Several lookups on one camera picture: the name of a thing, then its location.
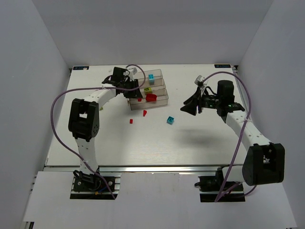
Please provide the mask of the green rounded lego brick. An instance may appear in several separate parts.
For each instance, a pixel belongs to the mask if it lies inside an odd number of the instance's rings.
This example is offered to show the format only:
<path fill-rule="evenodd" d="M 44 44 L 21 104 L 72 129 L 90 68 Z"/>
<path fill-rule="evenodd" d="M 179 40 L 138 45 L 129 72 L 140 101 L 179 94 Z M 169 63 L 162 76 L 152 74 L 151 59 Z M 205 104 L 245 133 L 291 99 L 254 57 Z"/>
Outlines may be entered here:
<path fill-rule="evenodd" d="M 152 89 L 150 87 L 144 88 L 144 93 L 145 94 L 151 94 L 152 93 Z"/>

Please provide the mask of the red rounded lego brick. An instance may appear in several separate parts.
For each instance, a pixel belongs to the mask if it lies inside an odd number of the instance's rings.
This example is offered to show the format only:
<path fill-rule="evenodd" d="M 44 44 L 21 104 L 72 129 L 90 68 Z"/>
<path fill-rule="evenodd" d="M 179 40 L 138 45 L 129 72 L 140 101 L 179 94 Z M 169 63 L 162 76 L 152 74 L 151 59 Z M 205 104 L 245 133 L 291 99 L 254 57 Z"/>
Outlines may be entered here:
<path fill-rule="evenodd" d="M 147 94 L 145 100 L 147 102 L 156 102 L 157 101 L 157 95 L 155 95 L 155 94 Z"/>

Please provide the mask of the blue rounded lego brick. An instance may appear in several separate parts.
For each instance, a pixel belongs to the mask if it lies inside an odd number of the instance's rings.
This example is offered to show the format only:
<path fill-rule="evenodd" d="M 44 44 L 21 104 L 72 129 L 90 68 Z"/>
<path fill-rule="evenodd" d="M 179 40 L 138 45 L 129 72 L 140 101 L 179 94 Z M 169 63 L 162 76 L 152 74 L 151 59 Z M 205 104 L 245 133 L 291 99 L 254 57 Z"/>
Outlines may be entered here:
<path fill-rule="evenodd" d="M 150 84 L 150 85 L 153 85 L 153 84 L 154 84 L 154 82 L 155 82 L 155 77 L 154 77 L 153 74 L 149 74 L 149 75 L 148 75 L 148 81 L 149 81 L 149 84 Z"/>

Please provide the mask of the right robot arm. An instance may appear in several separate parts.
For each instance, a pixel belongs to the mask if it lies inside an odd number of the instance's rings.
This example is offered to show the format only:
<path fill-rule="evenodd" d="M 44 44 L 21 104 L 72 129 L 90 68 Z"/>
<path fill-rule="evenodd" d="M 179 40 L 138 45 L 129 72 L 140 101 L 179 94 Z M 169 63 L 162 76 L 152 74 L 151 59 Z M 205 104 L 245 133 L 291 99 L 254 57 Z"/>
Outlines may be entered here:
<path fill-rule="evenodd" d="M 209 87 L 196 80 L 196 92 L 187 99 L 181 111 L 197 115 L 204 108 L 215 109 L 237 136 L 247 151 L 243 165 L 222 167 L 216 173 L 219 180 L 245 182 L 249 186 L 281 183 L 284 179 L 285 148 L 274 144 L 250 122 L 243 106 L 235 102 L 234 84 L 220 80 L 216 93 L 208 93 Z"/>

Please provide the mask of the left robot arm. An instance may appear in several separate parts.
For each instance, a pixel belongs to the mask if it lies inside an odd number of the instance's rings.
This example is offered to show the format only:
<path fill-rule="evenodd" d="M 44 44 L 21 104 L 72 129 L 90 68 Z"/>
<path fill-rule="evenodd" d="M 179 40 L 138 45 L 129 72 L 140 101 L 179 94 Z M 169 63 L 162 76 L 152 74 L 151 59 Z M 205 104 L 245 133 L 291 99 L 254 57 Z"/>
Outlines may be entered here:
<path fill-rule="evenodd" d="M 142 99 L 139 80 L 134 78 L 140 67 L 114 67 L 102 86 L 83 99 L 71 104 L 68 130 L 72 133 L 81 159 L 80 171 L 93 175 L 99 171 L 95 153 L 95 137 L 100 129 L 100 109 L 111 99 L 122 94 L 127 99 Z"/>

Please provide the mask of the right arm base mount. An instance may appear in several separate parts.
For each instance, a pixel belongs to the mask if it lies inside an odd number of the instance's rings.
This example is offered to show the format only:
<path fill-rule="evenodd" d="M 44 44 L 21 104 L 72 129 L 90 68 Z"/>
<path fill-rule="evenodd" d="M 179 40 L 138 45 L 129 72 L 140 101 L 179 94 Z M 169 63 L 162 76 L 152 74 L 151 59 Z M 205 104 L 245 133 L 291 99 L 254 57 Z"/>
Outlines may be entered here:
<path fill-rule="evenodd" d="M 224 181 L 222 167 L 217 168 L 212 176 L 199 176 L 198 178 L 199 181 L 194 186 L 200 190 L 200 201 L 202 203 L 214 202 Z M 244 187 L 242 184 L 239 184 L 221 197 L 218 202 L 245 202 L 243 194 Z"/>

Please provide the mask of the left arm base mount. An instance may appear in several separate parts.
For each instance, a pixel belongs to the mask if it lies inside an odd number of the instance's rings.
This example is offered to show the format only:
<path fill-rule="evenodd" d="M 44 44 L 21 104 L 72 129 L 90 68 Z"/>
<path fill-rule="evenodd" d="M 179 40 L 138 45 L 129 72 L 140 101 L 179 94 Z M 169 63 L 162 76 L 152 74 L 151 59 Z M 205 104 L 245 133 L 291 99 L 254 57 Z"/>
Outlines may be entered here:
<path fill-rule="evenodd" d="M 104 177 L 73 171 L 70 199 L 78 200 L 115 200 L 119 192 L 118 177 Z"/>

